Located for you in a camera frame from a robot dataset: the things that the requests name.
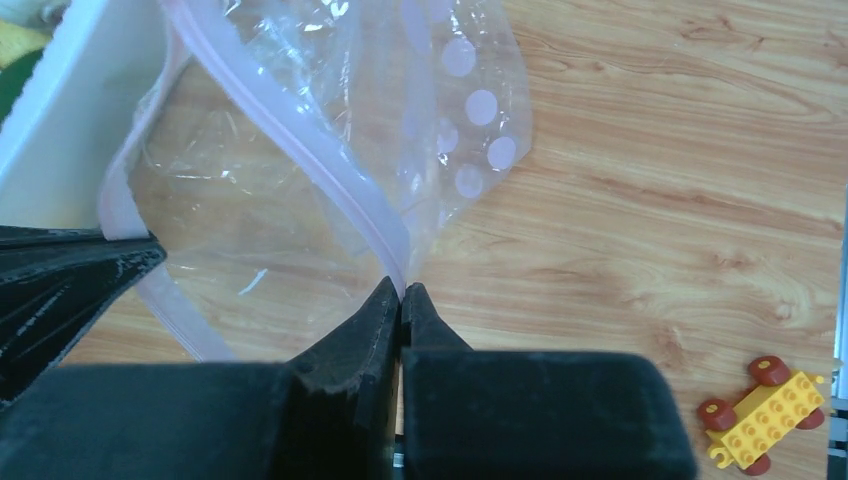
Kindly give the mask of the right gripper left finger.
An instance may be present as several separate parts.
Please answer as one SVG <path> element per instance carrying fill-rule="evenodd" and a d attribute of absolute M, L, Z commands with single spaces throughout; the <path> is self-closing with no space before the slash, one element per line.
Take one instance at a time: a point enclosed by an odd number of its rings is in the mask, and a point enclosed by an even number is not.
<path fill-rule="evenodd" d="M 286 362 L 279 478 L 391 478 L 400 306 L 384 278 L 354 314 Z"/>

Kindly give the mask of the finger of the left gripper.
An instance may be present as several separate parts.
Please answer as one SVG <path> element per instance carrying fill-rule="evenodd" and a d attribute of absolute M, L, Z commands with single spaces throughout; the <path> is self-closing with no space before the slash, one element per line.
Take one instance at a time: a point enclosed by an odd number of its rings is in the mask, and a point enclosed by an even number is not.
<path fill-rule="evenodd" d="M 154 236 L 99 229 L 1 228 L 1 402 L 13 404 L 97 319 L 160 266 Z"/>

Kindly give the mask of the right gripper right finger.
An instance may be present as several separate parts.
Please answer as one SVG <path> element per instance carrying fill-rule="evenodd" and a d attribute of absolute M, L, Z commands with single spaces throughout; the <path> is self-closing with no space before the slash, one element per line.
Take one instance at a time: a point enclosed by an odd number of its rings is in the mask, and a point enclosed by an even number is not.
<path fill-rule="evenodd" d="M 471 348 L 426 288 L 401 323 L 409 479 L 692 479 L 671 389 L 646 358 Z"/>

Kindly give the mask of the clear zip top bag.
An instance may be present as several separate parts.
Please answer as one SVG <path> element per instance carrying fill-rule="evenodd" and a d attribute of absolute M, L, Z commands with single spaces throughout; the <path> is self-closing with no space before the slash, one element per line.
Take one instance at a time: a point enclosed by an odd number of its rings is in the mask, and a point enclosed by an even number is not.
<path fill-rule="evenodd" d="M 498 1 L 158 1 L 165 57 L 106 171 L 110 239 L 169 252 L 137 287 L 188 355 L 298 351 L 531 150 Z"/>

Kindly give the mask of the yellow napa cabbage toy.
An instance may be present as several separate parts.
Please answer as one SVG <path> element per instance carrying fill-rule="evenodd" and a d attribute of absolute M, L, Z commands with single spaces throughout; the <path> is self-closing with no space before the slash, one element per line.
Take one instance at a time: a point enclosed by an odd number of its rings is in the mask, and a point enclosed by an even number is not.
<path fill-rule="evenodd" d="M 40 50 L 51 36 L 40 30 L 1 20 L 1 69 L 5 69 L 23 56 Z"/>

